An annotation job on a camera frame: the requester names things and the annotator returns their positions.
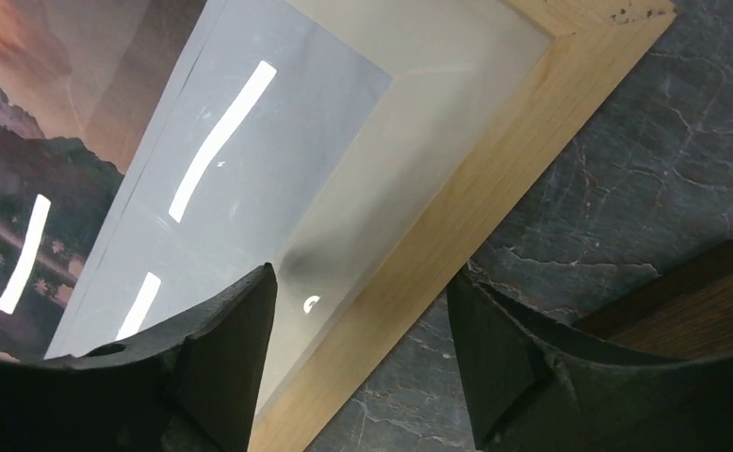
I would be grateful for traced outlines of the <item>wooden picture frame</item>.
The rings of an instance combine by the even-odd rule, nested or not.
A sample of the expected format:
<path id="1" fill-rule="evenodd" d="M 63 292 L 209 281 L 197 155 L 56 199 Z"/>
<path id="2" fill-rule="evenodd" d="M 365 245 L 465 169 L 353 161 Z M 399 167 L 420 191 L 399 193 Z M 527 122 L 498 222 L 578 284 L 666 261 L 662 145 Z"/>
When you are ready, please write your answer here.
<path id="1" fill-rule="evenodd" d="M 669 1 L 209 1 L 47 354 L 271 263 L 251 448 L 302 451 L 675 18 Z"/>

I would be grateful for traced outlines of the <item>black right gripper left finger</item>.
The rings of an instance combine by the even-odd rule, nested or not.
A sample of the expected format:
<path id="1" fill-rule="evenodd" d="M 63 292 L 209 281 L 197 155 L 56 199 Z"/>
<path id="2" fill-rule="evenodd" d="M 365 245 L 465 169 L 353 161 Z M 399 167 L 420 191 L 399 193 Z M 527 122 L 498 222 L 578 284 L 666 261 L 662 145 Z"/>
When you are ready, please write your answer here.
<path id="1" fill-rule="evenodd" d="M 0 451 L 244 451 L 273 326 L 271 264 L 81 357 L 0 361 Z"/>

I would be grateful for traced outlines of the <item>sunset sky photo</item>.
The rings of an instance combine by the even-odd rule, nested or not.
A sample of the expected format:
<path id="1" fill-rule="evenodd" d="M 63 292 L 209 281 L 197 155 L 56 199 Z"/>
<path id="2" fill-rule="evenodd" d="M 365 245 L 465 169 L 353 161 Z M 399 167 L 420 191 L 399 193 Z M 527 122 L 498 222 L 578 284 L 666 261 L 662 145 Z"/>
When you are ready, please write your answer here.
<path id="1" fill-rule="evenodd" d="M 0 360 L 276 261 L 391 83 L 286 1 L 0 1 Z"/>

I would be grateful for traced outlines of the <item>brown block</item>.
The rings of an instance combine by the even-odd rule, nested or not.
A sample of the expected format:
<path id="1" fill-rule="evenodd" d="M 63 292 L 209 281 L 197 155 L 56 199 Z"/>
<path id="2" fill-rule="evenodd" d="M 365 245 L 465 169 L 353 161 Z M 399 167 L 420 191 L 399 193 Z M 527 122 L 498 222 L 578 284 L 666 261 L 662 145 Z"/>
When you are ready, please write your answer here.
<path id="1" fill-rule="evenodd" d="M 686 261 L 574 328 L 663 357 L 706 358 L 733 352 L 733 240 Z"/>

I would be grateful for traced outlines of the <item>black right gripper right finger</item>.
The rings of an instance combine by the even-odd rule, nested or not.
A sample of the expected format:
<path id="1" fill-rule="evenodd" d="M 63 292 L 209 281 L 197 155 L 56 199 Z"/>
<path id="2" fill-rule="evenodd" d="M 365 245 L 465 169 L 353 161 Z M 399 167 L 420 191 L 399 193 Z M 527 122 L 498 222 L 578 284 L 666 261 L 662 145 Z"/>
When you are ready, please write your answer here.
<path id="1" fill-rule="evenodd" d="M 446 289 L 481 451 L 733 451 L 733 354 L 676 360 L 575 330 L 459 272 Z"/>

